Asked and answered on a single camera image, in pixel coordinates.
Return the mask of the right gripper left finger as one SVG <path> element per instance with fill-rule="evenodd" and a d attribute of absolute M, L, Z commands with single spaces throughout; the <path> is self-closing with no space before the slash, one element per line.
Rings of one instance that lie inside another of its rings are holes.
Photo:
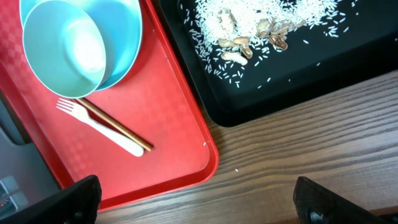
<path fill-rule="evenodd" d="M 58 193 L 1 220 L 1 224 L 95 224 L 102 189 L 89 175 Z"/>

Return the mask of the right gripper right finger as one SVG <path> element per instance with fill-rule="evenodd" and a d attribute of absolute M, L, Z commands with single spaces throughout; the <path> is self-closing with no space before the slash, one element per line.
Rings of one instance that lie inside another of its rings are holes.
<path fill-rule="evenodd" d="M 304 224 L 397 224 L 397 213 L 377 216 L 311 179 L 298 177 L 293 201 Z"/>

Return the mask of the light green bowl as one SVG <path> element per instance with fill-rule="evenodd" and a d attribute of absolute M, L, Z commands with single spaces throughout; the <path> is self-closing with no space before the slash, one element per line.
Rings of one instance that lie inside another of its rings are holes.
<path fill-rule="evenodd" d="M 46 1 L 34 6 L 22 40 L 31 70 L 59 96 L 87 96 L 109 77 L 102 35 L 92 18 L 73 4 Z"/>

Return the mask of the rice and peanut shells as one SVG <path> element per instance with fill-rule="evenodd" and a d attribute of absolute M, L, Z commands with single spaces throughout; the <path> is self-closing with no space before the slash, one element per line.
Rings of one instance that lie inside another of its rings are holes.
<path fill-rule="evenodd" d="M 188 30 L 204 73 L 240 86 L 250 68 L 259 68 L 272 50 L 288 48 L 290 33 L 323 29 L 337 38 L 347 13 L 335 0 L 194 0 L 179 1 L 178 12 Z"/>

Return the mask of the grey dishwasher rack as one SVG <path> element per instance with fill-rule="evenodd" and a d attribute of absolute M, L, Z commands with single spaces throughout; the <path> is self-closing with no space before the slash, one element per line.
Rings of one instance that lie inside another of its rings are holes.
<path fill-rule="evenodd" d="M 1 98 L 1 219 L 59 191 L 35 144 L 24 141 Z"/>

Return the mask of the wooden chopstick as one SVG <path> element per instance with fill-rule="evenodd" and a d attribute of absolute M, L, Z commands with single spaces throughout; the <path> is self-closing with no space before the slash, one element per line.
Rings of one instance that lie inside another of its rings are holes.
<path fill-rule="evenodd" d="M 135 135 L 134 133 L 130 132 L 130 130 L 125 128 L 121 123 L 119 123 L 118 121 L 116 121 L 112 117 L 108 116 L 106 113 L 102 112 L 95 105 L 92 105 L 89 101 L 85 100 L 84 98 L 78 98 L 76 100 L 77 100 L 77 102 L 79 102 L 79 104 L 81 104 L 84 107 L 86 107 L 87 109 L 89 109 L 95 115 L 100 117 L 102 120 L 106 121 L 112 127 L 116 128 L 118 131 L 123 133 L 129 139 L 131 139 L 134 142 L 138 143 L 138 145 L 142 146 L 147 151 L 153 150 L 154 147 L 151 144 L 149 144 L 147 141 L 141 139 L 139 136 Z"/>

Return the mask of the white plastic fork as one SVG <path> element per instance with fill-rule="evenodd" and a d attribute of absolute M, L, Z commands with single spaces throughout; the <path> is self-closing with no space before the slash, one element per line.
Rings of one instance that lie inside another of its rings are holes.
<path fill-rule="evenodd" d="M 133 156 L 141 157 L 144 154 L 144 148 L 138 143 L 92 119 L 84 106 L 59 98 L 56 108 L 91 126 Z"/>

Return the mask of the red plastic tray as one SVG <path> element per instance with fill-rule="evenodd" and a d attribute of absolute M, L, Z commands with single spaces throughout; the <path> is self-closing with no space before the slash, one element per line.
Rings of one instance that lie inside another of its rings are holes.
<path fill-rule="evenodd" d="M 1 2 L 1 90 L 59 185 L 96 175 L 100 211 L 201 184 L 219 155 L 150 1 L 140 2 L 143 38 L 125 78 L 88 101 L 152 145 L 141 157 L 56 108 L 22 47 L 18 1 Z"/>

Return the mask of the black plastic tray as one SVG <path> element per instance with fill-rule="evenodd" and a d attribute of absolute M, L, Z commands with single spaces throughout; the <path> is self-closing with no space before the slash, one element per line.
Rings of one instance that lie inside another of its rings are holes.
<path fill-rule="evenodd" d="M 332 25 L 302 27 L 287 36 L 288 49 L 254 49 L 244 67 L 222 65 L 214 50 L 199 56 L 187 17 L 193 1 L 155 1 L 161 23 L 185 75 L 209 117 L 231 127 L 397 70 L 397 2 L 340 1 Z"/>

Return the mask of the light blue plate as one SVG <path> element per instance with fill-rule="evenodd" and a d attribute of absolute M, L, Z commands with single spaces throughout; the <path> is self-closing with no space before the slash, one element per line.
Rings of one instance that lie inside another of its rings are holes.
<path fill-rule="evenodd" d="M 46 1 L 20 1 L 23 27 L 34 6 Z M 105 90 L 120 82 L 133 66 L 142 40 L 143 25 L 138 1 L 65 1 L 84 10 L 97 25 L 106 49 L 109 77 L 95 91 Z"/>

